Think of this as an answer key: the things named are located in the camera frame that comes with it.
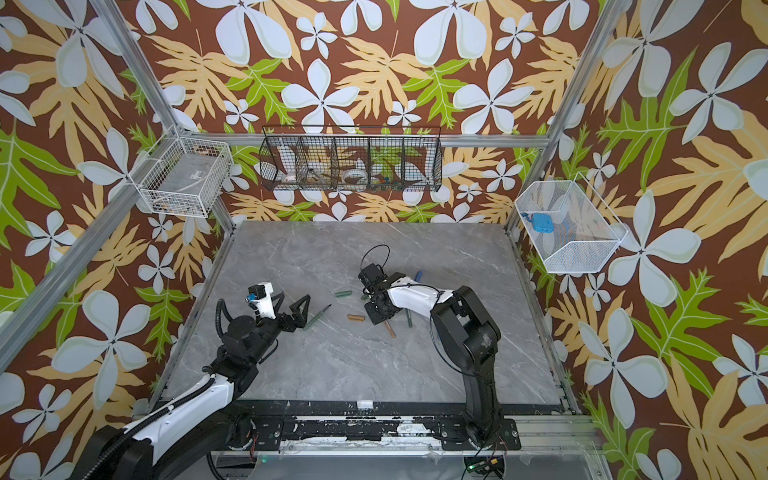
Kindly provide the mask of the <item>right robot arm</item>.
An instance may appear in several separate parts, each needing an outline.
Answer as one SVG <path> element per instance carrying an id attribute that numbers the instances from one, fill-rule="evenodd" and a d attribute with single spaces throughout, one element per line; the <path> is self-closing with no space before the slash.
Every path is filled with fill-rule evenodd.
<path id="1" fill-rule="evenodd" d="M 498 433 L 503 419 L 495 382 L 495 358 L 501 331 L 468 286 L 441 289 L 378 264 L 361 269 L 358 278 L 368 297 L 365 310 L 373 324 L 407 310 L 427 318 L 442 350 L 462 377 L 468 437 L 478 447 Z"/>

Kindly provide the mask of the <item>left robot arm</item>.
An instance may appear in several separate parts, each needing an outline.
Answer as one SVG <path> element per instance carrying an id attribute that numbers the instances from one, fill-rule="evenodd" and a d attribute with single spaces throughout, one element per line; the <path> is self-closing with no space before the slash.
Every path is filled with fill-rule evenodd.
<path id="1" fill-rule="evenodd" d="M 214 327 L 220 344 L 215 358 L 195 383 L 173 399 L 124 427 L 104 427 L 88 441 L 73 479 L 158 479 L 163 470 L 197 450 L 204 450 L 200 428 L 225 411 L 251 386 L 260 366 L 274 354 L 281 333 L 309 322 L 310 295 L 281 309 L 285 294 L 269 282 L 248 288 L 250 314 L 232 316 L 217 301 Z"/>

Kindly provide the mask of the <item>brown pen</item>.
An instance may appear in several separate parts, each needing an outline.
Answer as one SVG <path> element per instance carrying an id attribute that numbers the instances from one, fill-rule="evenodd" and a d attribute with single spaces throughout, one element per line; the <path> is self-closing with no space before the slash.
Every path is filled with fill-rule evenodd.
<path id="1" fill-rule="evenodd" d="M 385 325 L 385 327 L 386 327 L 386 329 L 387 329 L 387 331 L 388 331 L 389 335 L 390 335 L 390 336 L 391 336 L 393 339 L 394 339 L 394 338 L 397 338 L 397 336 L 396 336 L 396 333 L 395 333 L 394 329 L 392 328 L 391 324 L 390 324 L 388 321 L 385 321 L 385 322 L 384 322 L 384 325 Z"/>

